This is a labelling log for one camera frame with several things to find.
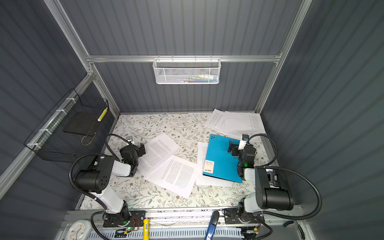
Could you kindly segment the teal black clip folder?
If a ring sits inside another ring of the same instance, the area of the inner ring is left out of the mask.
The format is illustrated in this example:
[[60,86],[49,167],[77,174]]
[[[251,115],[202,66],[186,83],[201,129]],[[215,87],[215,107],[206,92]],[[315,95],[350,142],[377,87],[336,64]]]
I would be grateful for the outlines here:
[[228,152],[230,141],[235,145],[240,143],[236,139],[210,135],[203,175],[241,184],[243,180],[237,171],[239,158]]

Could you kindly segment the printed paper sheet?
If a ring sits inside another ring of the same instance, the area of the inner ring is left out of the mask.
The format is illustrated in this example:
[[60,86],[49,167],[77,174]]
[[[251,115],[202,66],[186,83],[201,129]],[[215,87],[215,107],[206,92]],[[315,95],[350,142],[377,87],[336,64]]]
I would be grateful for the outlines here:
[[171,156],[145,180],[187,199],[196,182],[197,169],[197,164]]
[[167,134],[162,133],[145,144],[146,153],[139,157],[138,171],[148,177],[152,172],[160,168],[180,146]]

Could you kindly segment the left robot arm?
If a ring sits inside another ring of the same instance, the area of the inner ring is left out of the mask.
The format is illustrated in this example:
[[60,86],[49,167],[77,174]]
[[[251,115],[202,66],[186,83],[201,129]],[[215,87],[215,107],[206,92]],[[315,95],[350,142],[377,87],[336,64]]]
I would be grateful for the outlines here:
[[[102,214],[108,224],[127,226],[134,222],[129,207],[123,199],[117,196],[109,185],[112,175],[117,177],[133,177],[139,165],[139,157],[146,154],[145,145],[126,145],[120,149],[123,160],[105,154],[86,154],[74,161],[69,170],[69,181],[78,192],[94,199],[103,207]],[[85,170],[80,170],[76,176],[73,169],[80,160],[94,156],[95,158]]]

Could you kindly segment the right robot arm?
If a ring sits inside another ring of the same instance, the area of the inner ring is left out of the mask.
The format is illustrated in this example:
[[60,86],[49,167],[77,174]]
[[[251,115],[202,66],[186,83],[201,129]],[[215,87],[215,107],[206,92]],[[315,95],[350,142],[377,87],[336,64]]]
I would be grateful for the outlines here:
[[229,214],[232,223],[238,221],[249,223],[254,221],[253,214],[262,215],[261,210],[273,209],[290,211],[294,207],[294,199],[286,175],[282,171],[254,167],[251,158],[256,156],[256,149],[242,140],[239,144],[229,141],[228,152],[237,157],[237,173],[244,181],[255,183],[255,193],[243,198],[237,208],[223,210]]

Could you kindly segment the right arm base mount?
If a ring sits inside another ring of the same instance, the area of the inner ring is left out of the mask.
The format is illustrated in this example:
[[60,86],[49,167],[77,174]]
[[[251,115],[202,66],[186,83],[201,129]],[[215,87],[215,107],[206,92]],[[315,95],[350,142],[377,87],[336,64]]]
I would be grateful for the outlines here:
[[222,210],[227,225],[237,224],[255,224],[259,225],[260,220],[264,221],[264,216],[261,214],[254,215],[253,213],[244,212],[238,208],[226,208]]

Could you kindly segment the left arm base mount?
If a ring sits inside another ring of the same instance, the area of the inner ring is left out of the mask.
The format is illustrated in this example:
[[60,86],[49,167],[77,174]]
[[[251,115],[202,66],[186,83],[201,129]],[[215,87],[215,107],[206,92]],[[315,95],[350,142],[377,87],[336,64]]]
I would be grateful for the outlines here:
[[104,228],[117,228],[127,225],[127,227],[142,227],[146,211],[130,211],[127,215],[119,214],[103,214]]

